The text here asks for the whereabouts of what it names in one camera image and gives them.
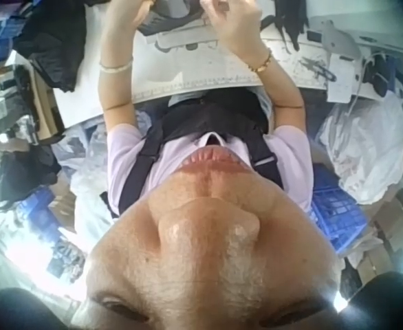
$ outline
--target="shirt sleeve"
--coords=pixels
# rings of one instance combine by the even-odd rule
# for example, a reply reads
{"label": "shirt sleeve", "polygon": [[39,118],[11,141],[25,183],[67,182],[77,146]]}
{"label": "shirt sleeve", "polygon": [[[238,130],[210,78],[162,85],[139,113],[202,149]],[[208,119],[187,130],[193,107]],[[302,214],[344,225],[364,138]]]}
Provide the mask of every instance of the shirt sleeve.
{"label": "shirt sleeve", "polygon": [[293,126],[280,126],[265,136],[271,151],[278,157],[278,169],[284,191],[304,211],[313,197],[312,153],[307,135]]}
{"label": "shirt sleeve", "polygon": [[117,215],[122,189],[143,143],[142,134],[130,124],[120,124],[108,133],[108,200]]}

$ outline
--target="shirt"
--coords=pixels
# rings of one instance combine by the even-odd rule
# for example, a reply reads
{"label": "shirt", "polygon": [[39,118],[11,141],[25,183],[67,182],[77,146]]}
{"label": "shirt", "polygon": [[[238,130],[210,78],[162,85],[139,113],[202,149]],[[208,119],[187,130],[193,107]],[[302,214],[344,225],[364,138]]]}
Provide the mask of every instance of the shirt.
{"label": "shirt", "polygon": [[[225,141],[215,132],[200,138],[188,135],[167,142],[160,158],[149,173],[140,198],[160,185],[180,164],[197,149],[206,146],[214,135],[221,146],[235,152],[250,166],[248,147],[237,137]],[[265,135],[269,149],[278,157],[278,168],[283,180],[284,191],[305,212],[310,208],[313,191],[312,156],[307,136],[296,127],[280,126],[273,133]],[[133,168],[137,154],[144,145],[139,130],[130,124],[119,124],[107,136],[109,205],[119,214],[118,204],[122,188]]]}

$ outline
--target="person's left hand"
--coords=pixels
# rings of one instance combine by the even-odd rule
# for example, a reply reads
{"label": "person's left hand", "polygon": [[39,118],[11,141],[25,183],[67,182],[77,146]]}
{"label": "person's left hand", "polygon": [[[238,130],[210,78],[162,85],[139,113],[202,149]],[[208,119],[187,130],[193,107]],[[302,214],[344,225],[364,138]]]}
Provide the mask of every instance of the person's left hand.
{"label": "person's left hand", "polygon": [[135,32],[155,0],[111,0],[105,21],[108,29]]}

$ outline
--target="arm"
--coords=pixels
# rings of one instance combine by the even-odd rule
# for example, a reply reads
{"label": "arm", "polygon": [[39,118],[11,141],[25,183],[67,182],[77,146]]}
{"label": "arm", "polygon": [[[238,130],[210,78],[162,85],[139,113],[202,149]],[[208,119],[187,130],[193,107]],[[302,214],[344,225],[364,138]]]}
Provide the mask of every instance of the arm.
{"label": "arm", "polygon": [[[111,1],[102,33],[102,66],[119,68],[132,61],[135,30],[151,4],[143,0]],[[131,67],[116,74],[101,70],[98,90],[108,132],[119,124],[138,125],[131,99],[131,72]]]}
{"label": "arm", "polygon": [[[220,42],[251,68],[259,68],[269,55],[260,36],[261,10],[255,0],[201,0]],[[289,125],[305,132],[304,101],[298,87],[272,58],[258,74],[274,106],[275,128]]]}

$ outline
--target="paper note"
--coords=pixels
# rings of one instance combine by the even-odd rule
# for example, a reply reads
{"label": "paper note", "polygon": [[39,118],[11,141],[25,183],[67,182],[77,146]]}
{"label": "paper note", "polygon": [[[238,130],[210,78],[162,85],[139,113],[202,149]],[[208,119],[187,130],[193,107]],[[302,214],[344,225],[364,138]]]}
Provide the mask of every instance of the paper note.
{"label": "paper note", "polygon": [[332,54],[329,71],[337,77],[335,82],[328,82],[327,101],[335,103],[349,103],[353,91],[355,67],[354,62]]}

